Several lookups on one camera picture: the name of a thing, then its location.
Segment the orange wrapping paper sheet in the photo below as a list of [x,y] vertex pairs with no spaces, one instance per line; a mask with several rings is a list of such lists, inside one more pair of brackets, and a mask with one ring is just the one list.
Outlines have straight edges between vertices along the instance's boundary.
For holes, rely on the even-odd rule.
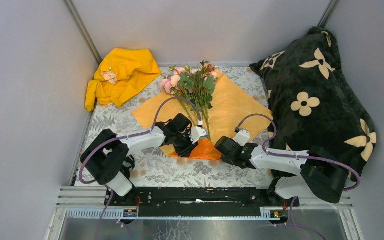
[[[215,85],[212,108],[209,110],[209,133],[211,139],[202,139],[192,151],[190,158],[199,160],[219,161],[221,154],[215,149],[215,143],[223,136],[233,138],[234,129],[243,118],[250,114],[264,114],[271,116],[270,110],[260,104],[253,96],[246,93],[227,74],[216,69],[218,80]],[[149,128],[154,120],[166,122],[181,113],[186,117],[197,118],[191,111],[191,106],[182,100],[171,100],[161,107],[170,97],[167,93],[159,93],[150,98],[131,113],[143,128]]]

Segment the pink fake flower bunch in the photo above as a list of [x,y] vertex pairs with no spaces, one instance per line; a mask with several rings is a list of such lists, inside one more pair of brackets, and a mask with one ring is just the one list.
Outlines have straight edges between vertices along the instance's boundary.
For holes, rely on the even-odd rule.
[[199,113],[196,113],[195,117],[201,116],[210,139],[209,110],[213,108],[213,93],[219,79],[215,65],[203,60],[195,68],[189,65],[183,68],[174,68],[173,73],[176,77],[180,77],[179,82],[174,87],[176,91],[174,95],[189,100],[197,107]]

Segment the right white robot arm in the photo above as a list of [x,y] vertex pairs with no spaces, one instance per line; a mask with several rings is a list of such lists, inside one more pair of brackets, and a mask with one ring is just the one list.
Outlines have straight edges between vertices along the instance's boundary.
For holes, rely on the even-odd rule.
[[288,173],[267,191],[267,201],[281,205],[294,197],[317,197],[330,204],[340,202],[350,170],[343,163],[310,151],[286,151],[255,143],[239,143],[223,136],[215,144],[223,162],[241,169],[271,169]]

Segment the pink fake flower stem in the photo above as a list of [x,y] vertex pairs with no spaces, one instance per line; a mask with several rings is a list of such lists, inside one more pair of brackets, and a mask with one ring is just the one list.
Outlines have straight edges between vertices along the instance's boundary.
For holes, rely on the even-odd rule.
[[[182,97],[189,100],[191,103],[195,103],[193,100],[193,86],[194,83],[191,79],[191,68],[189,66],[176,67],[171,66],[169,70],[171,75],[166,75],[160,82],[160,90],[173,97]],[[185,111],[188,118],[193,124],[197,123],[198,115],[190,103],[185,100],[178,99],[181,107]]]

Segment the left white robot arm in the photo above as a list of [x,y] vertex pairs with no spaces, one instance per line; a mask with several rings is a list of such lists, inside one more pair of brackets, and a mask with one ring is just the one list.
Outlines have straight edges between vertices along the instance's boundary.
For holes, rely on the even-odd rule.
[[116,199],[128,206],[135,200],[134,185],[130,181],[130,172],[135,167],[134,153],[173,146],[178,156],[189,157],[199,140],[207,135],[202,121],[193,126],[181,113],[166,122],[156,122],[150,129],[128,135],[105,129],[81,155],[81,169],[87,170],[94,182],[112,190]]

